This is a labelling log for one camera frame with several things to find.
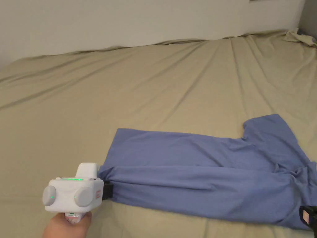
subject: human hand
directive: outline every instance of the human hand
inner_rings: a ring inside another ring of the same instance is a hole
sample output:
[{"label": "human hand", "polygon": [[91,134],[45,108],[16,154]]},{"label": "human hand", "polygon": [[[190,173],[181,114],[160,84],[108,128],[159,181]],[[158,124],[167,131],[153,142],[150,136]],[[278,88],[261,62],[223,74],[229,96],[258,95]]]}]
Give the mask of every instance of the human hand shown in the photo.
[{"label": "human hand", "polygon": [[91,224],[91,212],[76,224],[71,224],[65,218],[65,213],[54,216],[44,229],[43,238],[85,238]]}]

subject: blue t-shirt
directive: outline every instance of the blue t-shirt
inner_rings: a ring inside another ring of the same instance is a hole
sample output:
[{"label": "blue t-shirt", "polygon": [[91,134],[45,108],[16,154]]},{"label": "blue t-shirt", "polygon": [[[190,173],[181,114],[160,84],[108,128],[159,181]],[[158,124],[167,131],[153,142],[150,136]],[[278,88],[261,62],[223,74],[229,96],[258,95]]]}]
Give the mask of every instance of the blue t-shirt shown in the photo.
[{"label": "blue t-shirt", "polygon": [[307,229],[298,210],[317,203],[316,163],[277,114],[243,127],[238,139],[118,129],[99,177],[115,202]]}]

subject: beige bed sheet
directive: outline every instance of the beige bed sheet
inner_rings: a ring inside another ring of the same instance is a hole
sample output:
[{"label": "beige bed sheet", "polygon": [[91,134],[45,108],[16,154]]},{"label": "beige bed sheet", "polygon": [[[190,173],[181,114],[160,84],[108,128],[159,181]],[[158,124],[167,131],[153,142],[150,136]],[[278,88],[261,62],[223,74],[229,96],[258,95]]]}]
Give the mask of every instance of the beige bed sheet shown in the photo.
[{"label": "beige bed sheet", "polygon": [[[238,138],[245,120],[279,113],[307,156],[317,161],[316,48],[285,41],[285,34],[41,56],[3,69],[1,237],[40,237],[53,215],[41,202],[44,187],[57,176],[74,175],[81,162],[101,165],[117,128]],[[94,212],[88,234],[312,236],[111,201]]]}]

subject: round white knob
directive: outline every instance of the round white knob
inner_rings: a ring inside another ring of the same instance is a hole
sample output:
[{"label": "round white knob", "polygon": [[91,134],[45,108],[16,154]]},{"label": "round white knob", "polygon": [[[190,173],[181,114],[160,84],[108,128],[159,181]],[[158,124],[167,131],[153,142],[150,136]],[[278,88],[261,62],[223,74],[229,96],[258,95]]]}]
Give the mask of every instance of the round white knob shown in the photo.
[{"label": "round white knob", "polygon": [[53,186],[47,186],[43,191],[42,202],[45,206],[50,206],[55,202],[56,189]]},{"label": "round white knob", "polygon": [[89,187],[81,187],[74,196],[77,206],[87,207],[93,201],[93,190]]}]

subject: white wall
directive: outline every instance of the white wall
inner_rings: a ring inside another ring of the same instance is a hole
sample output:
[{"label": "white wall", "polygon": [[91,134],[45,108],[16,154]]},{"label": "white wall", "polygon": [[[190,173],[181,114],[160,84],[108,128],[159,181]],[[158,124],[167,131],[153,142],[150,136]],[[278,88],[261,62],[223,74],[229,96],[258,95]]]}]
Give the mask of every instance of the white wall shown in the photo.
[{"label": "white wall", "polygon": [[0,67],[25,56],[296,27],[304,0],[0,0]]}]

